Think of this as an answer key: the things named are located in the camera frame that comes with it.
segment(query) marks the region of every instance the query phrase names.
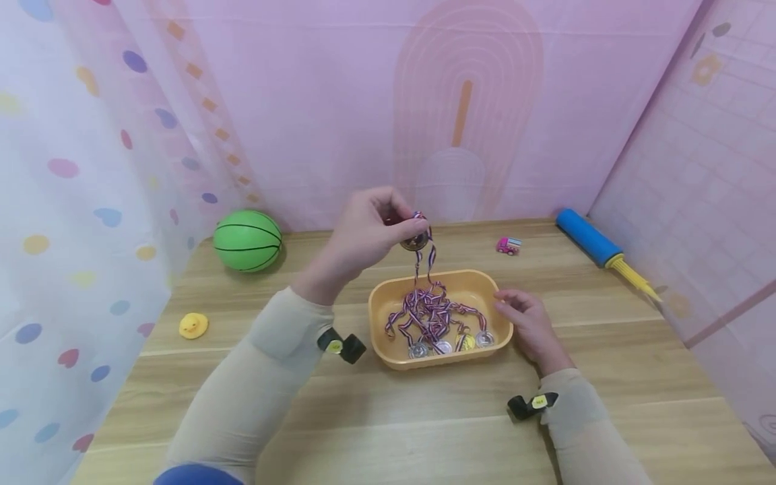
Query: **toy car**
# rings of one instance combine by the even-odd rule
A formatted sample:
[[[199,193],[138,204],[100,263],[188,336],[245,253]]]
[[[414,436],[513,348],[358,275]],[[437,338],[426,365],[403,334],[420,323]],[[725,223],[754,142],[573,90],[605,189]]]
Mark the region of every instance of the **toy car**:
[[[502,237],[496,244],[496,251],[500,253],[506,253],[510,256],[514,256],[520,252],[520,247],[523,245],[523,241],[515,239],[514,237]]]

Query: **pink wall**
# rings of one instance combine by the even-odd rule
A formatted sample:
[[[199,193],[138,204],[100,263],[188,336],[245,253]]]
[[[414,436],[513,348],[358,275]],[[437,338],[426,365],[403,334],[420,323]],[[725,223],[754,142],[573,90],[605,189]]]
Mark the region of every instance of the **pink wall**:
[[[313,230],[385,184],[438,223],[589,210],[699,2],[117,6],[214,195]]]
[[[591,216],[776,458],[776,2],[714,2]]]

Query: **wrist strap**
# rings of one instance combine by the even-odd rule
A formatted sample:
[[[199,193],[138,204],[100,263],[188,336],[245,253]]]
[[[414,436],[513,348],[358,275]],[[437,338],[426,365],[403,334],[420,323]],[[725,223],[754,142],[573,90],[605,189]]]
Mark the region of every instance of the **wrist strap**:
[[[329,328],[318,338],[318,348],[329,354],[337,354],[348,364],[355,364],[364,352],[366,346],[354,334],[342,339],[334,328]]]
[[[507,402],[509,411],[523,421],[534,414],[541,413],[548,407],[552,407],[558,400],[558,393],[544,393],[534,396],[529,402],[525,402],[523,396],[515,396]]]

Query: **wooden tabletop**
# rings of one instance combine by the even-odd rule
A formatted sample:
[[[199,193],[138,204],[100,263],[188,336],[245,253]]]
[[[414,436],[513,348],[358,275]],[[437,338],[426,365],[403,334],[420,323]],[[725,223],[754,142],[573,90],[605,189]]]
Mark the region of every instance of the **wooden tabletop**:
[[[556,331],[593,383],[655,483],[776,483],[776,473],[670,326],[617,276],[595,267],[548,220],[435,227],[435,271],[474,268],[501,288],[545,301]],[[519,256],[499,238],[523,240]],[[193,255],[73,483],[150,483],[199,386],[267,300],[289,284],[327,233],[290,234],[283,261],[242,275],[210,241]],[[369,341],[366,302],[378,283],[413,274],[394,249],[345,288],[335,327]],[[210,329],[178,336],[188,312]],[[262,483],[338,485],[556,483],[552,446],[537,420],[512,423],[516,394],[532,395],[534,369],[508,346],[459,364],[392,371],[373,352],[355,365],[325,355],[262,456]]]

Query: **beige sleeve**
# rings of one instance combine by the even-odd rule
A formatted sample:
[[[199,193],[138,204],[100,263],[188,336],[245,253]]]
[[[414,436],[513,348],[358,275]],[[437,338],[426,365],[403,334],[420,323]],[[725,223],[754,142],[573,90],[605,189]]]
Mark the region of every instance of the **beige sleeve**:
[[[320,360],[316,342],[333,320],[331,307],[290,288],[269,300],[194,396],[165,469],[201,463],[254,483],[258,456]]]
[[[558,393],[542,414],[558,456],[563,485],[652,483],[623,441],[595,392],[577,369],[542,379],[539,393]]]

